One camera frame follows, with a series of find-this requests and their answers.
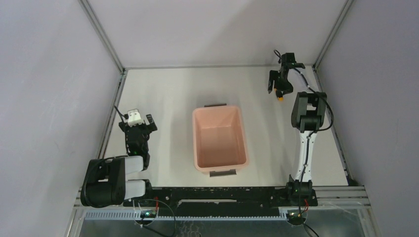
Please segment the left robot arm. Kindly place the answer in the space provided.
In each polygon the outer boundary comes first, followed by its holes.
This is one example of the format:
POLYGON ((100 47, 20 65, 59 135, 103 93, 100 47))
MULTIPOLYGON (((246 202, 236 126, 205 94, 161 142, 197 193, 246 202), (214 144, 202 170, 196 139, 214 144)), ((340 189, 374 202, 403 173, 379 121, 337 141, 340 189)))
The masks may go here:
POLYGON ((119 205, 128 199, 129 191, 136 191, 134 197, 143 206, 154 201, 154 192, 145 187, 144 181, 129 187, 126 176, 149 167, 148 141, 158 128, 151 114, 146 115, 148 122, 135 117, 133 112, 120 118, 118 126, 124 133, 126 154, 89 161, 80 195, 83 206, 104 208, 119 205))

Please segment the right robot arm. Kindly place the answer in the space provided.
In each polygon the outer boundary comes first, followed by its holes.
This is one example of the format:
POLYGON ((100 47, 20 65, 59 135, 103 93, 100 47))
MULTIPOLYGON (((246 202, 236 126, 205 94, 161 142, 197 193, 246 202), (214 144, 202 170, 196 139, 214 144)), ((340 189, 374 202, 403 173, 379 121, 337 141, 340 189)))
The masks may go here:
POLYGON ((312 88, 301 72, 305 69, 305 65, 296 61, 294 53, 281 54, 278 50, 274 50, 274 54, 278 57, 280 67, 269 72, 268 93, 274 93, 278 100, 291 94, 294 87, 288 79, 290 71, 298 73, 304 86, 304 91, 296 94, 291 113, 291 125, 296 129, 298 138, 298 156, 286 187, 281 190, 282 199, 291 205, 299 205, 302 201, 313 197, 311 175, 313 147, 317 133, 324 124, 327 96, 312 88))

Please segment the yellow black screwdriver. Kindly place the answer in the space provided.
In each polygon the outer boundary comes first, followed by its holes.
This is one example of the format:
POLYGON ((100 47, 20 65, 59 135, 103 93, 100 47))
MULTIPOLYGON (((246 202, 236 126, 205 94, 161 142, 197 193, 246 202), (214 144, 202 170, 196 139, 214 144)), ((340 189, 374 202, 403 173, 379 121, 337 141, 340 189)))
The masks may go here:
POLYGON ((281 90, 278 90, 278 89, 274 89, 274 90, 275 90, 275 95, 276 95, 277 99, 278 99, 279 101, 283 101, 283 100, 284 100, 284 98, 283 98, 283 93, 282 93, 282 91, 281 91, 281 90))

